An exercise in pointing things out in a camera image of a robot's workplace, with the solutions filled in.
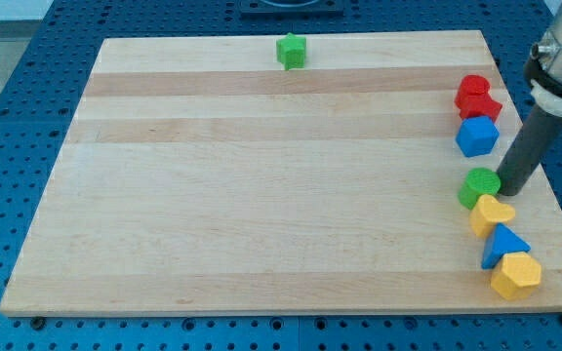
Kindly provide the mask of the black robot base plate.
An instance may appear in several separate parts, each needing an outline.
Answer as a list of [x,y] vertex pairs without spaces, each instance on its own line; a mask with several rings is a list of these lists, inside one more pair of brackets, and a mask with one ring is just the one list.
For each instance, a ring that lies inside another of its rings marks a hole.
[[242,17],[342,15],[344,0],[239,0]]

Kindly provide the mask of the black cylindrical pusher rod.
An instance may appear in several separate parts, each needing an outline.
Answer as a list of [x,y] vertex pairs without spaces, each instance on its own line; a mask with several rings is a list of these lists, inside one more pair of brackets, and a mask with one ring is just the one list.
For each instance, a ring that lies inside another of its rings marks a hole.
[[561,132],[562,117],[535,104],[496,170],[501,195],[515,196],[523,189]]

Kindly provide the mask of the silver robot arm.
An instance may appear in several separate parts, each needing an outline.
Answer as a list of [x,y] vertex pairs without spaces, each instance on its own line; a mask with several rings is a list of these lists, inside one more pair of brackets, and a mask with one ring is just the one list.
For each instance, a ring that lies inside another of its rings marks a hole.
[[497,174],[499,193],[518,194],[562,132],[562,2],[524,65],[534,105],[504,154]]

